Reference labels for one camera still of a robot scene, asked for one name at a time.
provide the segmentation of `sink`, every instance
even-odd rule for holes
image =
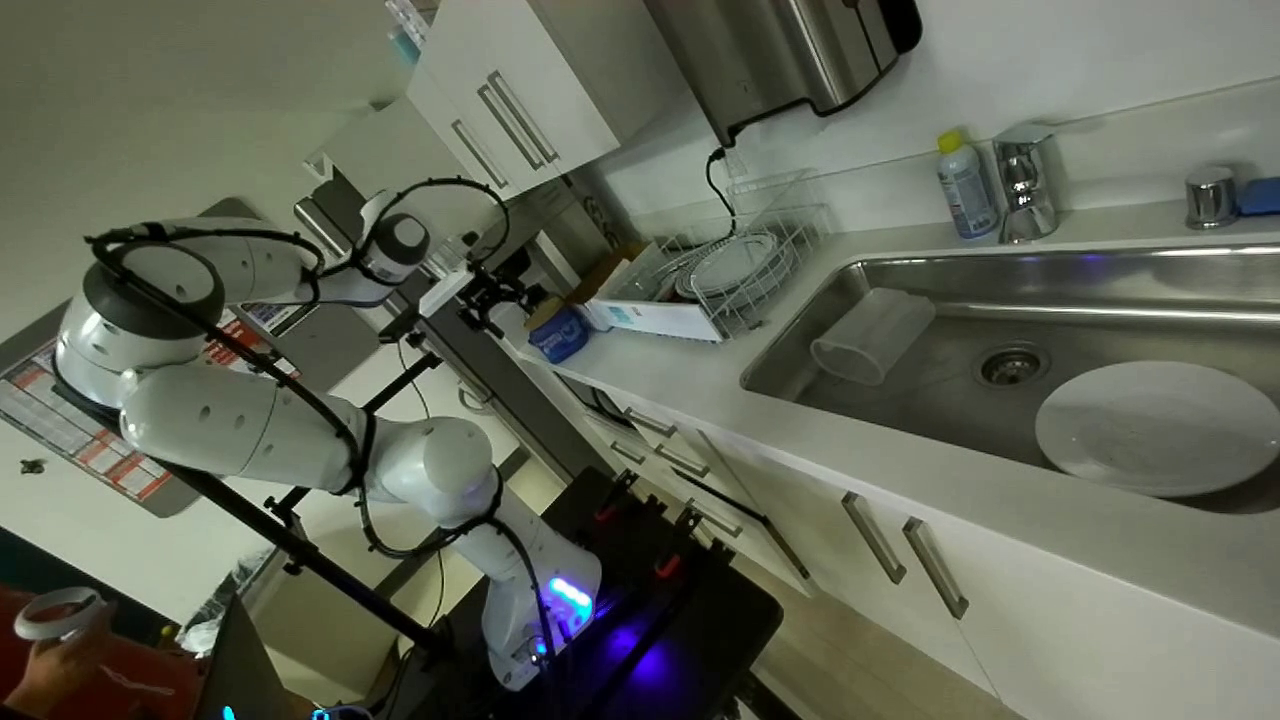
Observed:
[[[936,304],[932,328],[884,384],[852,384],[808,360],[808,344],[868,288],[904,288]],[[852,260],[760,352],[744,388],[1052,468],[1036,444],[1036,408],[1072,376],[1124,360],[1208,364],[1280,400],[1280,248]],[[1280,464],[1176,504],[1280,508]]]

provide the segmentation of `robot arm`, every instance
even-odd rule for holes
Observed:
[[[424,252],[424,236],[388,236],[388,244],[368,244],[352,268],[320,276],[320,300],[368,300],[404,280],[408,260]],[[120,436],[132,448],[212,476],[340,492],[352,480],[344,436],[372,436],[372,448],[360,448],[368,452],[364,488],[372,496],[412,504],[440,528],[484,520],[456,540],[456,552],[492,580],[484,640],[504,688],[524,688],[548,652],[584,632],[600,560],[500,488],[476,424],[444,416],[392,424],[336,396],[320,400],[328,408],[320,416],[268,376],[204,364],[204,332],[184,316],[216,324],[228,300],[308,300],[316,284],[308,284],[304,248],[176,232],[172,244],[136,244],[112,264],[128,272],[100,260],[68,304],[56,372],[76,396],[120,412]]]

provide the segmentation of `paper towel dispenser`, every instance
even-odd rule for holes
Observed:
[[[796,104],[848,108],[924,36],[916,0],[648,0],[648,12],[720,144]]]

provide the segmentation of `countertop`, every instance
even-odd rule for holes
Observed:
[[[1192,236],[1180,228],[1180,204],[1152,204],[1076,216],[1056,240],[1032,248],[1212,240],[1280,240],[1280,224]],[[904,508],[948,512],[1004,540],[1052,552],[1064,564],[1280,636],[1280,512],[1212,516],[740,388],[748,364],[788,328],[832,268],[852,256],[1024,248],[956,248],[952,228],[828,236],[764,328],[724,344],[600,332],[556,372],[752,444],[824,484],[872,484],[900,496]]]

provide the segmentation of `bottle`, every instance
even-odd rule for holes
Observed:
[[[956,232],[972,244],[1000,240],[1000,204],[992,196],[984,152],[964,128],[936,136],[936,180],[948,192]]]

